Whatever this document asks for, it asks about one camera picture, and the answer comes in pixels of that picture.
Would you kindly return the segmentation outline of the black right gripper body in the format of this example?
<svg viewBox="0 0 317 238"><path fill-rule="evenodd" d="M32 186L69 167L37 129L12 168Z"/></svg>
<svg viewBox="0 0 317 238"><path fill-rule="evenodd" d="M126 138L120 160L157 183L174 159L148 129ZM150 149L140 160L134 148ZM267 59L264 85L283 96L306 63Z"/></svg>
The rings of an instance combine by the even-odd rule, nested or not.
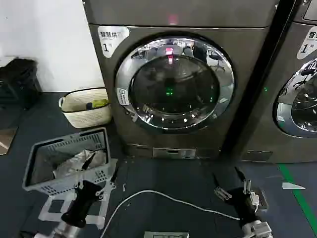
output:
<svg viewBox="0 0 317 238"><path fill-rule="evenodd" d="M240 225L261 220L261 218L256 215L255 208L251 204L250 195L244 194L242 187L231 189L228 193L231 195L231 198L226 200L226 203L234 207Z"/></svg>

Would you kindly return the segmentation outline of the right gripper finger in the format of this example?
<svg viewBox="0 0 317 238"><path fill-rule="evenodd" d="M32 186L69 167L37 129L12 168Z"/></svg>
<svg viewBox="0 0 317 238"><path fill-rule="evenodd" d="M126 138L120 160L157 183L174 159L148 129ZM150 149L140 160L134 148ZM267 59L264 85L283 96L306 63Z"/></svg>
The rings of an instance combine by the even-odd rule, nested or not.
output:
<svg viewBox="0 0 317 238"><path fill-rule="evenodd" d="M229 200L232 198L232 195L230 193L228 193L226 190L224 190L223 188L220 187L219 182L218 182L215 174L213 174L213 181L215 184L214 193L219 199Z"/></svg>
<svg viewBox="0 0 317 238"><path fill-rule="evenodd" d="M243 193L244 194L251 194L251 180L246 179L244 173L241 170L239 170L238 167L234 167L234 168L235 168L235 171L236 171L239 179L243 183Z"/></svg>

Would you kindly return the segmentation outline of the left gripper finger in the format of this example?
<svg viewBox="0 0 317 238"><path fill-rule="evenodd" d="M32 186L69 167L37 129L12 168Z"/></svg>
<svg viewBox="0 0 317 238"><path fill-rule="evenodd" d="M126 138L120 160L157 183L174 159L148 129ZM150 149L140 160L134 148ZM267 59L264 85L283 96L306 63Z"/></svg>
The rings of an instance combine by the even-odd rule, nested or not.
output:
<svg viewBox="0 0 317 238"><path fill-rule="evenodd" d="M101 189L97 191L98 199L103 199L106 194L110 194L110 192L116 188L115 180L117 178L117 172L118 169L116 165L101 166L97 171L97 185L101 187Z"/></svg>
<svg viewBox="0 0 317 238"><path fill-rule="evenodd" d="M95 152L91 154L91 156L85 161L82 168L79 170L77 174L77 182L75 184L75 189L82 189L84 187L83 180L84 180L84 173L88 169L89 165L91 164L93 158L95 157Z"/></svg>

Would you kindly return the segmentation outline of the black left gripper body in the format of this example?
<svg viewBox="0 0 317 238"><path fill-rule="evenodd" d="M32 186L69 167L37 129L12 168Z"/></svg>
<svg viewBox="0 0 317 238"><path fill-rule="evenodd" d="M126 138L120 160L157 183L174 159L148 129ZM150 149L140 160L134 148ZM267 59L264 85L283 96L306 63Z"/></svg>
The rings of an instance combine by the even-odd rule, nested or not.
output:
<svg viewBox="0 0 317 238"><path fill-rule="evenodd" d="M96 195L102 189L101 186L90 181L83 181L83 188L76 188L76 199L71 204L61 220L74 227L85 227L86 217L92 204L99 200Z"/></svg>

